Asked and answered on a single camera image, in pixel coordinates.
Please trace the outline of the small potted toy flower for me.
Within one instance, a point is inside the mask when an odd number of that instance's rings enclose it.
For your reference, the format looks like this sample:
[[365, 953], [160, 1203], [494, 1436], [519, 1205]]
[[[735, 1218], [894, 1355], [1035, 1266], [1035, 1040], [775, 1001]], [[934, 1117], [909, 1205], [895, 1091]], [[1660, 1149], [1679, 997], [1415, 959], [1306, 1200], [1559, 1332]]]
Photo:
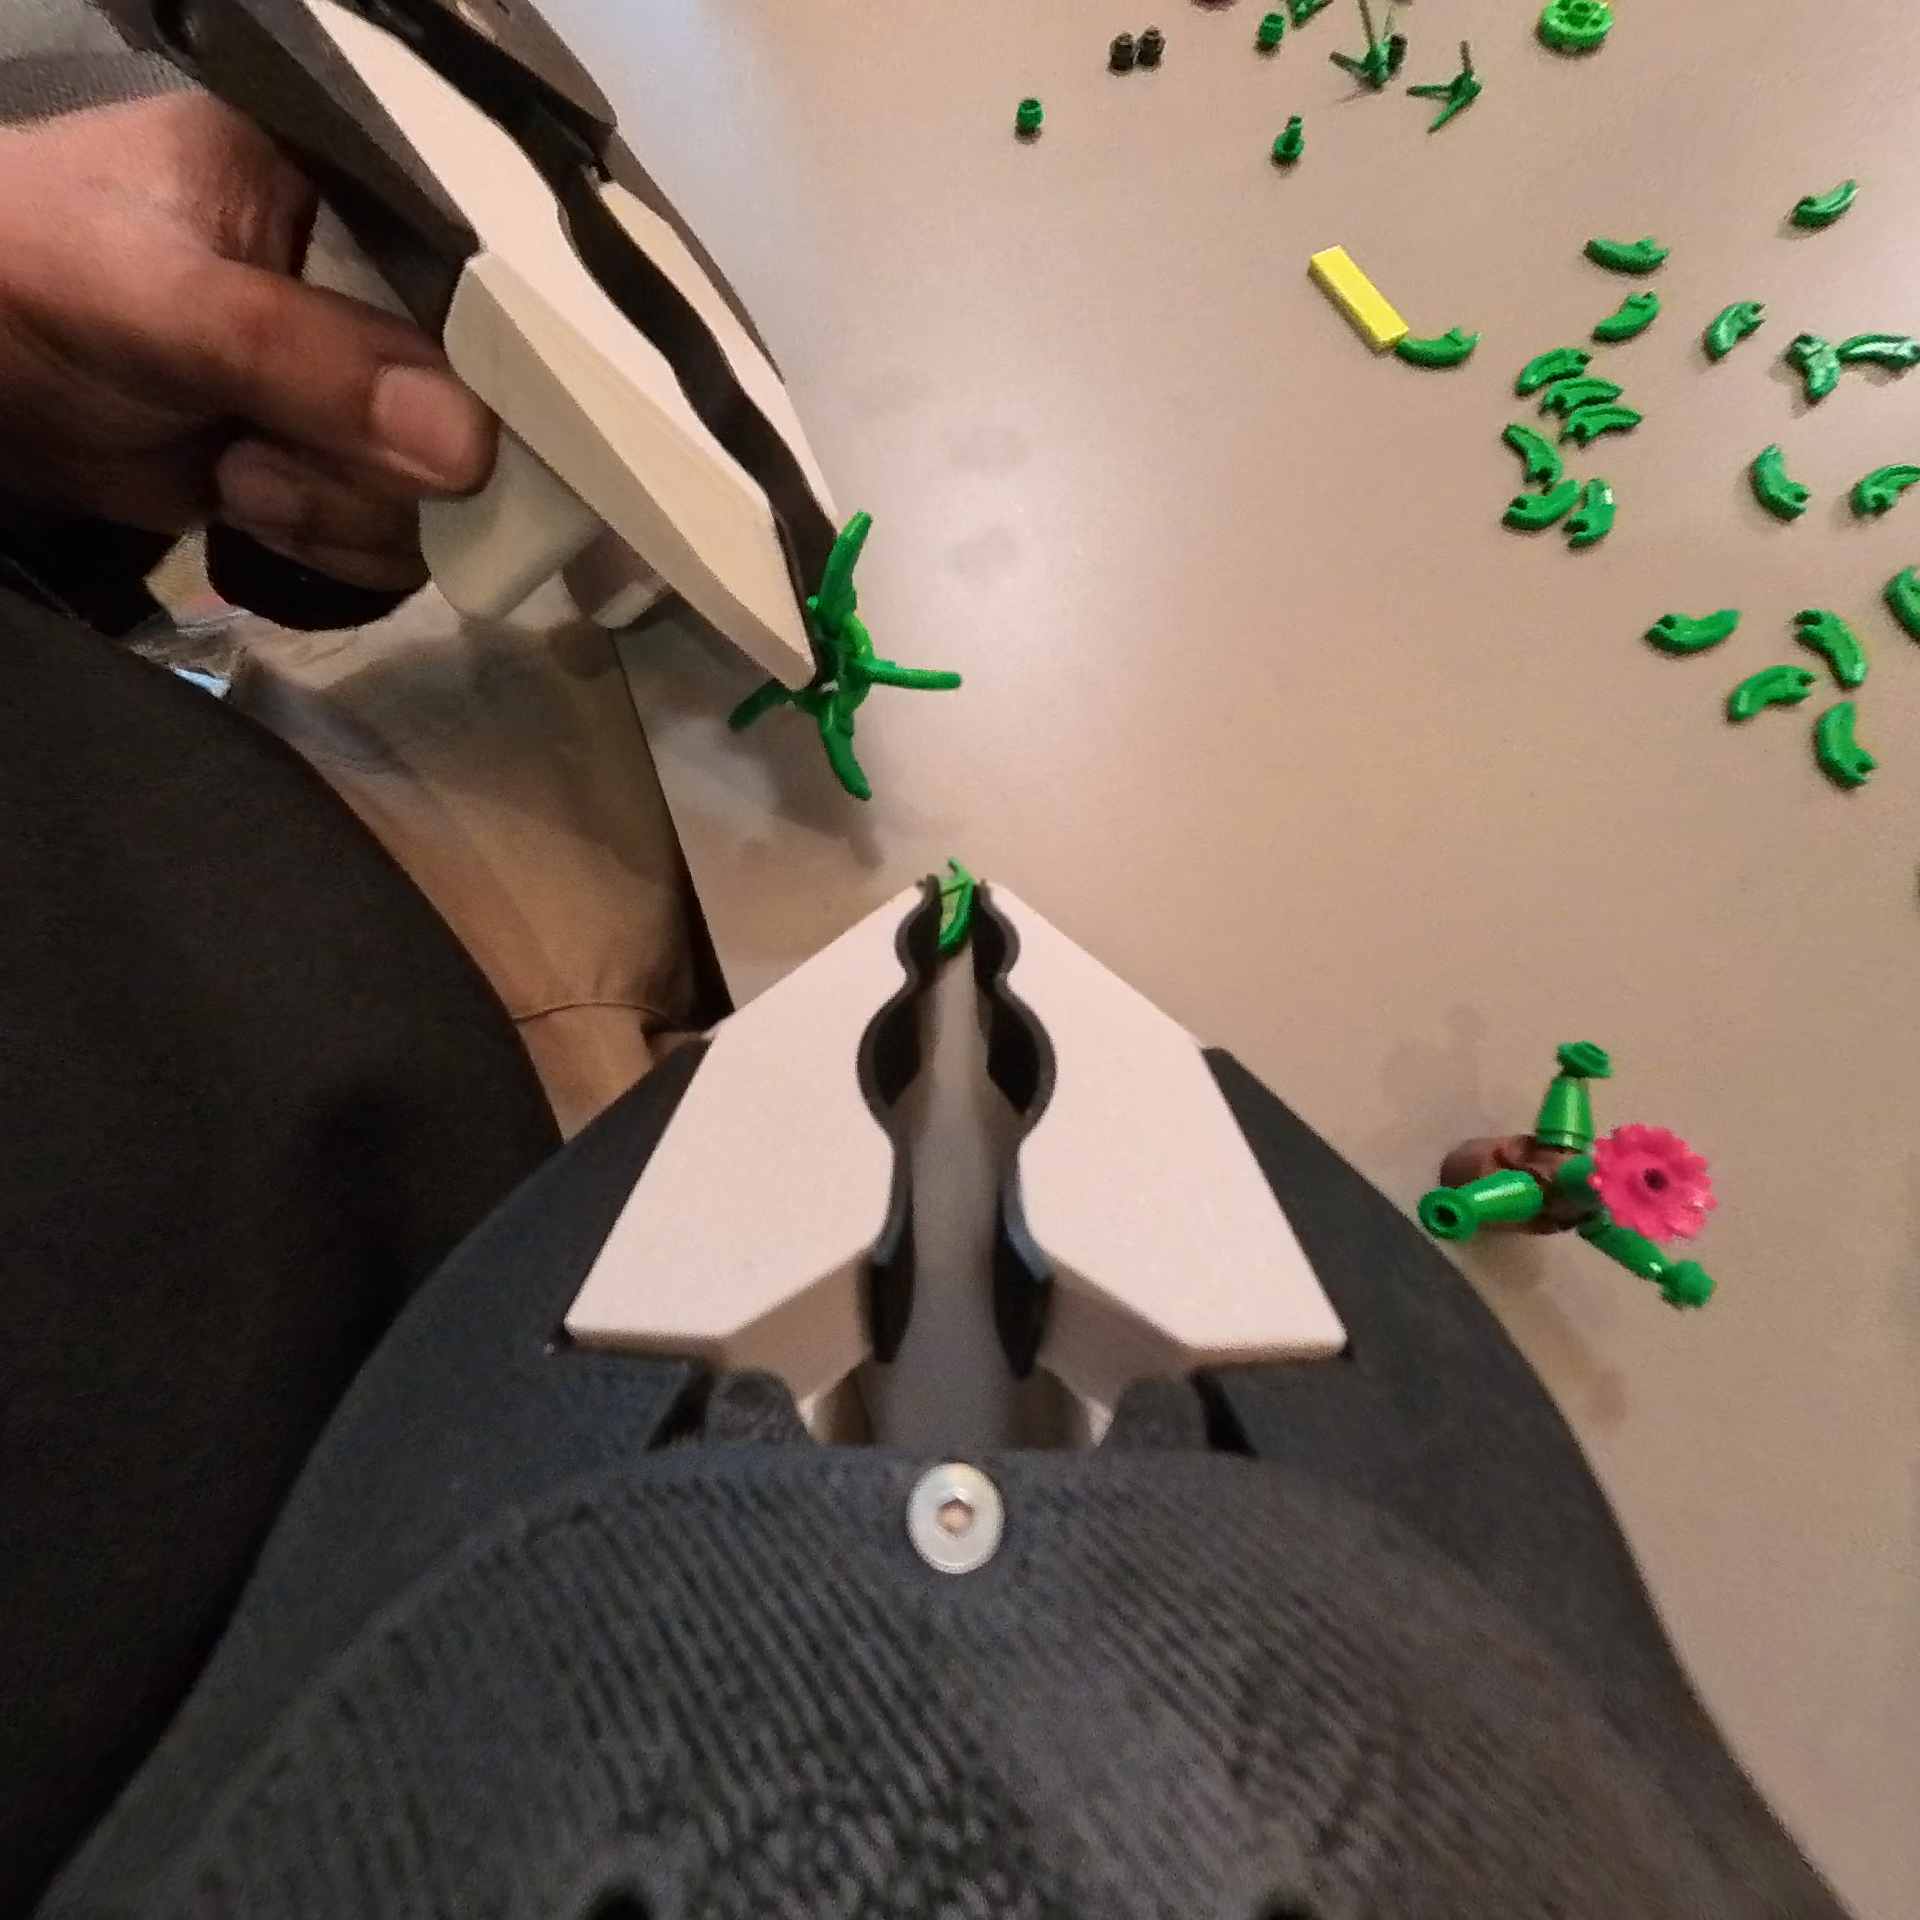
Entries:
[[1604, 1048], [1563, 1042], [1532, 1128], [1458, 1143], [1415, 1217], [1452, 1243], [1570, 1233], [1660, 1290], [1668, 1307], [1706, 1307], [1714, 1277], [1675, 1245], [1696, 1240], [1716, 1209], [1709, 1163], [1664, 1128], [1628, 1122], [1597, 1133], [1592, 1084], [1612, 1072]]

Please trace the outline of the yellow flat brick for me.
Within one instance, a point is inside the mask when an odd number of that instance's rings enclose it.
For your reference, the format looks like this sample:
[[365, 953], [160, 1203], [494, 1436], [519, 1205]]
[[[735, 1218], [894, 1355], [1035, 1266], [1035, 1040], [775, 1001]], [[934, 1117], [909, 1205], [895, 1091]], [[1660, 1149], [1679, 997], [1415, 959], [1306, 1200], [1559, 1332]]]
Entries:
[[1402, 311], [1378, 291], [1343, 247], [1310, 255], [1308, 275], [1335, 311], [1367, 343], [1368, 352], [1391, 352], [1408, 337]]

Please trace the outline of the group of green leaf pieces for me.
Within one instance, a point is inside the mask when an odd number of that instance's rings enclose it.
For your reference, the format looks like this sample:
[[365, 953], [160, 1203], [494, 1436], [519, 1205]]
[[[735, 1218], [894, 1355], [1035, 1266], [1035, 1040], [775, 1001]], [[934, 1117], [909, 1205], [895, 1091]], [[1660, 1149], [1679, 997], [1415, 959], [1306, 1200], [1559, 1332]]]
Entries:
[[[1861, 181], [1843, 178], [1832, 188], [1797, 200], [1786, 212], [1791, 236], [1832, 228], [1859, 201]], [[1654, 236], [1622, 241], [1588, 239], [1583, 259], [1590, 266], [1637, 281], [1653, 276], [1671, 256]], [[1661, 293], [1640, 287], [1622, 295], [1614, 311], [1597, 319], [1587, 343], [1559, 343], [1532, 355], [1512, 375], [1510, 393], [1534, 408], [1542, 425], [1507, 423], [1502, 444], [1519, 459], [1523, 487], [1504, 505], [1502, 527], [1510, 532], [1556, 532], [1567, 551], [1588, 551], [1615, 529], [1618, 492], [1597, 473], [1567, 467], [1567, 448], [1587, 450], [1644, 425], [1644, 410], [1624, 387], [1596, 368], [1596, 349], [1635, 343], [1664, 313]], [[1750, 343], [1767, 323], [1767, 303], [1736, 299], [1714, 311], [1696, 337], [1706, 368], [1719, 368], [1741, 346]], [[1384, 349], [1411, 368], [1463, 368], [1478, 348], [1478, 333], [1450, 327], [1422, 339], [1402, 331]], [[1914, 329], [1864, 329], [1828, 339], [1810, 329], [1797, 331], [1781, 349], [1781, 367], [1789, 385], [1810, 410], [1835, 396], [1850, 375], [1915, 375]], [[1915, 496], [1915, 459], [1879, 464], [1861, 473], [1844, 492], [1850, 522], [1879, 522]], [[1791, 527], [1810, 515], [1812, 490], [1789, 468], [1786, 445], [1774, 441], [1743, 464], [1743, 487], [1762, 517]], [[1879, 595], [1884, 611], [1899, 633], [1915, 643], [1915, 563], [1898, 569]], [[1694, 659], [1719, 649], [1736, 636], [1740, 608], [1708, 612], [1667, 611], [1650, 619], [1644, 643], [1667, 659]], [[1847, 699], [1828, 703], [1812, 722], [1812, 754], [1818, 770], [1839, 789], [1859, 789], [1876, 770], [1879, 760], [1859, 736], [1856, 696], [1870, 673], [1870, 653], [1850, 619], [1832, 608], [1802, 608], [1791, 615], [1795, 643], [1818, 661], [1767, 663], [1734, 683], [1723, 704], [1727, 724], [1743, 724], [1767, 711], [1803, 704], [1820, 676]]]

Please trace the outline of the person's beige trousers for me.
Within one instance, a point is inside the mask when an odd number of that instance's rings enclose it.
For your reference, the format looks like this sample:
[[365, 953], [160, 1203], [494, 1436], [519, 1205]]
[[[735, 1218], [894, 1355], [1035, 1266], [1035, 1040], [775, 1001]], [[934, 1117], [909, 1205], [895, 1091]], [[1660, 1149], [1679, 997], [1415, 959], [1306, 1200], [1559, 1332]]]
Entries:
[[196, 538], [150, 591], [136, 649], [227, 682], [396, 855], [508, 1007], [564, 1137], [726, 1013], [615, 640], [564, 593], [487, 624], [422, 587], [373, 626], [299, 633], [222, 604]]

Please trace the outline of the person's black jacket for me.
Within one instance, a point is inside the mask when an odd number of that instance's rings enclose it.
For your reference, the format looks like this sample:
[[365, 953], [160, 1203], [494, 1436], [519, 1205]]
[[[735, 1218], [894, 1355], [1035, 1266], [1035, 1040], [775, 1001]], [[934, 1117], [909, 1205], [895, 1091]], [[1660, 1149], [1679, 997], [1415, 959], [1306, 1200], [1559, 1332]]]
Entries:
[[482, 970], [275, 733], [5, 595], [2, 1906], [216, 1645], [350, 1378], [559, 1145]]

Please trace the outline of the group of small flower pieces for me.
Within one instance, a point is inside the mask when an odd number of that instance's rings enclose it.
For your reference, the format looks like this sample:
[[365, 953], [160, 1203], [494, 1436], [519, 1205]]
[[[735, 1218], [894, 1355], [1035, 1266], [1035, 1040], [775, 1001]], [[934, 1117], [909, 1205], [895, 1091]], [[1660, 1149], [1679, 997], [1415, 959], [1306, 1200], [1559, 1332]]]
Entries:
[[[1255, 51], [1261, 58], [1278, 52], [1284, 32], [1301, 31], [1310, 18], [1326, 11], [1319, 3], [1286, 3], [1263, 11], [1255, 31]], [[1333, 52], [1327, 59], [1343, 76], [1348, 76], [1363, 92], [1384, 92], [1398, 82], [1408, 37], [1397, 31], [1391, 11], [1376, 13], [1373, 5], [1357, 3], [1360, 28], [1364, 35], [1364, 51], [1360, 55]], [[1534, 24], [1535, 41], [1560, 58], [1583, 58], [1603, 48], [1615, 26], [1615, 9], [1604, 3], [1547, 3]], [[1117, 35], [1110, 40], [1109, 72], [1125, 76], [1158, 66], [1163, 58], [1163, 35], [1149, 28], [1141, 35]], [[1439, 82], [1405, 84], [1405, 96], [1422, 103], [1436, 103], [1428, 133], [1436, 133], [1469, 111], [1484, 92], [1480, 74], [1475, 64], [1471, 47], [1458, 43], [1455, 74]], [[1044, 130], [1044, 103], [1027, 96], [1014, 107], [1014, 138], [1034, 141]], [[1269, 159], [1278, 168], [1292, 168], [1306, 155], [1306, 119], [1292, 114], [1284, 128], [1274, 138]]]

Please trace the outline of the green spiky plant stem piece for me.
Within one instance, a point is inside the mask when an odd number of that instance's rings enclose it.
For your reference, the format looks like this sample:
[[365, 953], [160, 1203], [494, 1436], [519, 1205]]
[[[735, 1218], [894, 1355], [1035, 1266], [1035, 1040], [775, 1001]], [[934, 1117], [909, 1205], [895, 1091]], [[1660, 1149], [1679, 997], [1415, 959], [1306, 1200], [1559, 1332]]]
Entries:
[[806, 636], [816, 671], [806, 685], [789, 688], [767, 680], [726, 715], [732, 732], [744, 732], [775, 708], [811, 717], [823, 740], [831, 776], [852, 800], [874, 799], [874, 785], [858, 761], [858, 711], [876, 688], [958, 691], [962, 676], [941, 668], [915, 668], [885, 659], [874, 648], [859, 611], [854, 572], [874, 531], [874, 517], [858, 512], [831, 541], [821, 585], [805, 602]]

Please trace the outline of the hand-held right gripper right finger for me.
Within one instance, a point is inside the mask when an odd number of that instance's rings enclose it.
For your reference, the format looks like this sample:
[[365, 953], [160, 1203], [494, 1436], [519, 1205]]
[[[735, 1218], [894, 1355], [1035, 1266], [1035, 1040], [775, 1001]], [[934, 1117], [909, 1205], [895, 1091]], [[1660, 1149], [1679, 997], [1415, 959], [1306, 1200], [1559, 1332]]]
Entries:
[[987, 1075], [1016, 1117], [996, 1337], [1102, 1436], [1125, 1389], [1330, 1361], [1348, 1335], [1199, 1040], [1007, 887], [976, 889]]

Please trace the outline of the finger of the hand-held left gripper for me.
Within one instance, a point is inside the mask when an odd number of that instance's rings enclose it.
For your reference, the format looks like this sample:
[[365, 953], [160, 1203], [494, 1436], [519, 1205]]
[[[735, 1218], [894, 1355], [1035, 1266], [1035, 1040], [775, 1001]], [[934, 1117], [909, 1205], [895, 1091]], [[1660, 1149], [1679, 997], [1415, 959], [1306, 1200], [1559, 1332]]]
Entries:
[[789, 540], [659, 352], [559, 313], [504, 256], [464, 266], [448, 361], [495, 415], [492, 477], [443, 505], [443, 596], [499, 619], [615, 538], [759, 673], [814, 676]]
[[826, 473], [744, 305], [620, 138], [574, 178], [574, 249], [670, 367], [710, 441], [763, 496], [805, 602], [840, 531]]

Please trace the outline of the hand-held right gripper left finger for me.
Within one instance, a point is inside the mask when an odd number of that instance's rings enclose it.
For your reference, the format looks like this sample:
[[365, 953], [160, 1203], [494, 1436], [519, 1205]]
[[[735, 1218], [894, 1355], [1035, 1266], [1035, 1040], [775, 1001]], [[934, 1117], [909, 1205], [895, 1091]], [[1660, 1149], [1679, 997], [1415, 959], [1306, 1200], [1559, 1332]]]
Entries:
[[604, 1354], [762, 1372], [806, 1428], [866, 1428], [858, 1372], [915, 1311], [903, 1092], [941, 887], [874, 911], [693, 1050], [691, 1080], [564, 1317]]

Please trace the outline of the person's left hand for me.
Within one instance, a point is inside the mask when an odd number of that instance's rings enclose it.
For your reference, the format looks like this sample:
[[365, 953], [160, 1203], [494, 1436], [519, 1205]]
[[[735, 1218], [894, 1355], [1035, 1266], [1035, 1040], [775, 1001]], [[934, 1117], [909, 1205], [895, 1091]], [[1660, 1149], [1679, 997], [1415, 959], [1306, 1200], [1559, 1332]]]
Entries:
[[304, 279], [318, 196], [202, 95], [2, 139], [5, 495], [176, 538], [222, 524], [373, 593], [495, 420], [418, 324]]

